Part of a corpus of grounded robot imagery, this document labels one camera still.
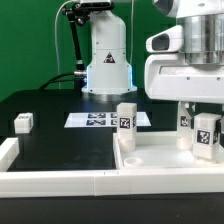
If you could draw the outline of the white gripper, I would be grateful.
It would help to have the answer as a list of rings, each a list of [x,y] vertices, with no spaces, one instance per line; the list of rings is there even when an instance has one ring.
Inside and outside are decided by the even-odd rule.
[[[150,55],[145,63],[144,86],[150,99],[182,101],[181,126],[193,129],[193,102],[224,104],[224,64],[188,65],[179,53]],[[220,133],[224,134],[224,116]]]

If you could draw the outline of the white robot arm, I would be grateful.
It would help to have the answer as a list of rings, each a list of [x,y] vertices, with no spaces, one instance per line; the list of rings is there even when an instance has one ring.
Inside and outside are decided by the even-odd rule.
[[[144,88],[156,100],[224,104],[224,0],[152,0],[176,25],[146,41]],[[109,10],[90,16],[92,60],[87,97],[118,99],[137,90],[126,60],[123,21]]]

